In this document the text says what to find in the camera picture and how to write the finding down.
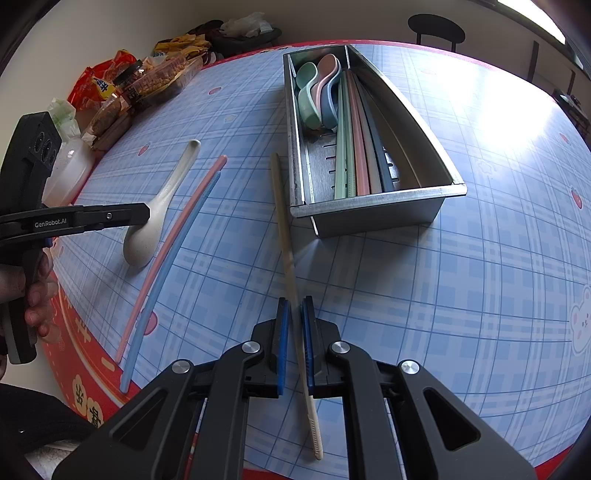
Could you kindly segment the person's left hand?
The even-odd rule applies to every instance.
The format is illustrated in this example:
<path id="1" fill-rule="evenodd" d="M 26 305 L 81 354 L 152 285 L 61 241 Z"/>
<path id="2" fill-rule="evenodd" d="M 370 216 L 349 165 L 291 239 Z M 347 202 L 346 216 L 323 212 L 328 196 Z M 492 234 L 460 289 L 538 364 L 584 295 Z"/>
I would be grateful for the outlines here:
<path id="1" fill-rule="evenodd" d="M 25 275 L 21 268 L 1 266 L 1 303 L 25 296 L 28 307 L 24 313 L 24 321 L 48 343 L 56 342 L 60 337 L 59 328 L 53 322 L 51 299 L 57 294 L 58 286 L 50 276 L 52 271 L 53 259 L 48 249 L 40 257 L 37 281 L 30 287 L 25 286 Z"/>

